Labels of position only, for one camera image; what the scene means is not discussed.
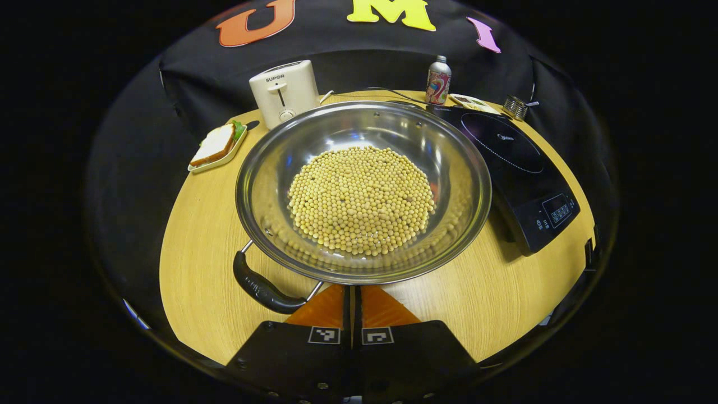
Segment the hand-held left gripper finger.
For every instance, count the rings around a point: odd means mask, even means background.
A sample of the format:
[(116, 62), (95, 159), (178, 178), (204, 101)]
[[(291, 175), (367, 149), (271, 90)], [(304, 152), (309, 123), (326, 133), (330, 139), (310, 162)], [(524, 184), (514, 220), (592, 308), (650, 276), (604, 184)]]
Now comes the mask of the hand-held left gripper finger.
[(309, 307), (321, 319), (259, 324), (227, 363), (231, 376), (274, 402), (343, 402), (352, 338), (349, 287), (328, 287)]
[(356, 383), (365, 402), (456, 402), (475, 361), (441, 320), (419, 320), (379, 286), (356, 295)]

